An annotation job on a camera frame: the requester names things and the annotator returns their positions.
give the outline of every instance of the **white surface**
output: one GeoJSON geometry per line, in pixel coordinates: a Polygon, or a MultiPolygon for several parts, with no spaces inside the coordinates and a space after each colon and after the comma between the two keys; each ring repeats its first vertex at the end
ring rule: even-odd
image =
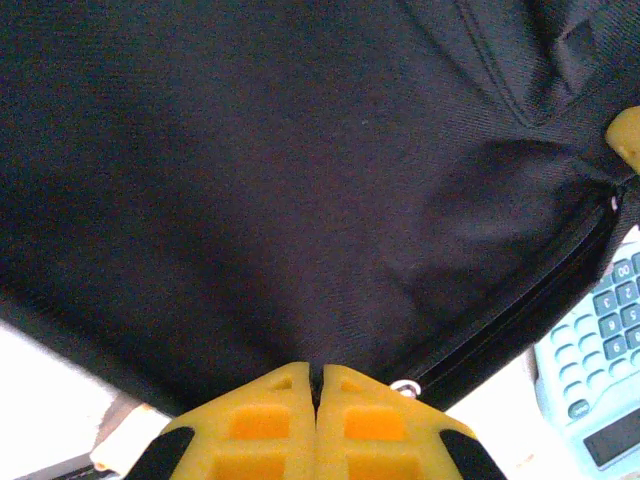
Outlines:
{"type": "Polygon", "coordinates": [[[476,432],[509,480],[584,480],[566,446],[540,414],[526,355],[447,413],[476,432]]]}
{"type": "Polygon", "coordinates": [[[91,461],[99,470],[113,470],[125,476],[142,456],[147,445],[158,436],[171,419],[140,405],[91,452],[91,461]]]}
{"type": "Polygon", "coordinates": [[[0,480],[91,451],[116,391],[0,321],[0,480]]]}

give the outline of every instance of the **yellow clamp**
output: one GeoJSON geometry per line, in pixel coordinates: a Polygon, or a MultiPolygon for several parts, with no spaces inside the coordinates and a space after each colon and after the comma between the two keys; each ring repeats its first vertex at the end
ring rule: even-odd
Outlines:
{"type": "Polygon", "coordinates": [[[605,138],[609,146],[640,173],[640,107],[628,108],[619,114],[609,125],[605,138]]]}
{"type": "Polygon", "coordinates": [[[316,417],[309,364],[300,362],[172,421],[127,476],[143,478],[505,477],[467,426],[346,367],[325,367],[316,417]]]}

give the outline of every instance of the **zipper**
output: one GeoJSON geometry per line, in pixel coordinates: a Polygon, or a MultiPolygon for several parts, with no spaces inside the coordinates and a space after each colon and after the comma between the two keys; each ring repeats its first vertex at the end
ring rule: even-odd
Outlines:
{"type": "MultiPolygon", "coordinates": [[[[531,341],[520,342],[520,345],[527,347],[539,340],[546,330],[555,324],[559,317],[554,317],[553,323],[549,325],[536,324],[534,332],[531,329],[533,323],[531,315],[537,308],[540,308],[540,304],[545,303],[549,292],[562,287],[576,273],[585,257],[588,257],[597,248],[604,248],[604,242],[609,239],[612,232],[617,210],[616,195],[609,195],[605,201],[599,201],[595,207],[589,209],[588,213],[582,216],[582,221],[575,228],[567,229],[571,234],[564,241],[558,240],[561,245],[554,245],[555,251],[559,253],[547,261],[547,268],[540,270],[542,273],[538,271],[537,274],[532,275],[530,271],[527,271],[521,276],[520,281],[515,282],[515,288],[512,289],[515,292],[522,291],[521,286],[525,281],[529,284],[524,294],[514,298],[505,295],[504,292],[502,295],[499,291],[496,292],[495,298],[504,298],[505,300],[497,301],[484,314],[478,315],[478,320],[470,322],[461,334],[448,338],[446,342],[448,345],[451,343],[458,345],[453,351],[445,351],[444,347],[430,352],[414,351],[411,355],[414,361],[404,363],[405,366],[410,365],[410,367],[405,367],[404,374],[396,375],[393,378],[414,380],[420,385],[423,392],[418,398],[427,400],[432,406],[441,409],[449,406],[446,402],[451,402],[452,397],[461,398],[461,395],[456,395],[457,392],[462,392],[469,385],[471,388],[475,388],[477,385],[470,378],[470,375],[478,369],[478,365],[481,365],[482,361],[486,362],[487,359],[484,357],[487,356],[490,349],[508,341],[509,334],[513,332],[514,327],[526,325],[527,328],[523,332],[524,337],[536,334],[535,338],[530,339],[531,341]],[[562,248],[564,245],[574,246],[567,250],[566,247],[562,248]],[[434,365],[434,358],[444,360],[434,365]]],[[[492,362],[493,364],[498,363],[498,367],[504,365],[504,362],[495,362],[495,357],[492,362]]],[[[479,377],[480,380],[486,378],[488,376],[479,377]]]]}

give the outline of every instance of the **calculator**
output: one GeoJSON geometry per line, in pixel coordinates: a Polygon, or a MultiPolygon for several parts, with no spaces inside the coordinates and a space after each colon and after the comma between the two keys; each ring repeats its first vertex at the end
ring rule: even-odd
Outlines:
{"type": "Polygon", "coordinates": [[[535,346],[544,418],[582,471],[640,471],[640,242],[624,244],[600,283],[535,346]]]}

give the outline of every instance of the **black zipper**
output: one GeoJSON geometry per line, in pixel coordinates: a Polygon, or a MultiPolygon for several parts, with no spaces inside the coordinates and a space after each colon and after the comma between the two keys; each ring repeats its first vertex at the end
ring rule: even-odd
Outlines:
{"type": "MultiPolygon", "coordinates": [[[[537,310],[545,309],[549,294],[563,288],[581,265],[583,266],[585,258],[594,252],[600,254],[605,248],[617,216],[612,204],[612,199],[615,198],[615,195],[609,195],[606,199],[601,199],[595,207],[587,209],[587,214],[581,216],[582,220],[577,222],[578,225],[567,229],[571,233],[564,240],[558,240],[560,245],[556,244],[555,249],[550,248],[558,253],[546,262],[547,268],[538,269],[535,273],[528,270],[520,277],[520,281],[514,282],[512,291],[525,290],[526,293],[511,296],[508,292],[496,292],[496,301],[492,308],[478,315],[477,321],[469,322],[463,332],[457,332],[443,342],[449,346],[452,343],[458,345],[455,350],[445,351],[446,345],[443,345],[441,349],[429,352],[414,351],[410,355],[413,361],[404,362],[405,366],[409,366],[404,370],[405,373],[396,374],[393,378],[415,380],[422,387],[423,393],[419,397],[421,400],[436,408],[445,409],[453,400],[460,399],[488,378],[487,369],[497,370],[505,361],[519,353],[514,352],[514,348],[509,347],[507,343],[514,330],[522,329],[518,345],[522,345],[523,348],[539,340],[559,316],[550,315],[547,316],[550,318],[535,324],[531,317],[537,314],[537,310]],[[525,282],[529,285],[528,288],[522,288],[525,282]],[[496,347],[503,347],[503,356],[509,358],[500,361],[500,358],[496,358],[500,355],[492,355],[489,350],[496,347]],[[434,359],[437,358],[444,360],[434,365],[434,359]],[[478,372],[478,381],[474,381],[475,372],[478,372]]],[[[577,290],[588,290],[592,280],[590,278],[584,288],[577,290]]]]}

